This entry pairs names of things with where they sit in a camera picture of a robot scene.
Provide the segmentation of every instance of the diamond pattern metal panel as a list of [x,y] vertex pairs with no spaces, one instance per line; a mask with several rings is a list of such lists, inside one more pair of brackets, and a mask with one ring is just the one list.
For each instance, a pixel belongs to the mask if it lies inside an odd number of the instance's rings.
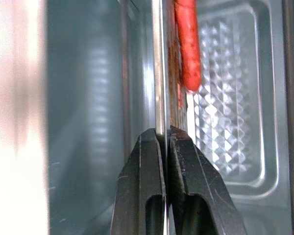
[[226,179],[251,168],[244,29],[235,15],[198,25],[202,86],[194,94],[196,145]]

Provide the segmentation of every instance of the sausage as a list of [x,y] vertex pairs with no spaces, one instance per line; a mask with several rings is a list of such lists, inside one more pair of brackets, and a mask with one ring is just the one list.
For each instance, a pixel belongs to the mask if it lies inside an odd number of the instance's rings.
[[201,82],[200,51],[195,0],[175,0],[180,52],[182,57],[182,82],[190,91],[197,91]]

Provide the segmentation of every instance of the red sausage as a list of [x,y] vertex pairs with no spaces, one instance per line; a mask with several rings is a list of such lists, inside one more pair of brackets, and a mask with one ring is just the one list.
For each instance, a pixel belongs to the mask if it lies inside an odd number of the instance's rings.
[[175,0],[175,18],[182,57],[182,80],[190,91],[201,82],[200,52],[195,0]]

